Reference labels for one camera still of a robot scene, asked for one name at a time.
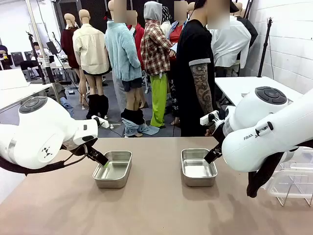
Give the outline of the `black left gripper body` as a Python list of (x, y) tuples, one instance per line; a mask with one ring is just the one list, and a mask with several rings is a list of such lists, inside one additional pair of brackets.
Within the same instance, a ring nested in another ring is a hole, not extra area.
[(99, 152), (92, 146), (84, 144), (85, 155), (92, 160), (97, 160), (99, 157)]

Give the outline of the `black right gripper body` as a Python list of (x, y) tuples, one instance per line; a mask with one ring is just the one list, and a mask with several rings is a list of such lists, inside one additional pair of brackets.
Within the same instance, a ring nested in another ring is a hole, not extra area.
[(213, 132), (213, 137), (216, 139), (218, 144), (215, 146), (215, 149), (221, 149), (222, 143), (225, 139), (225, 135), (223, 133), (224, 120), (218, 120), (215, 122), (215, 130)]

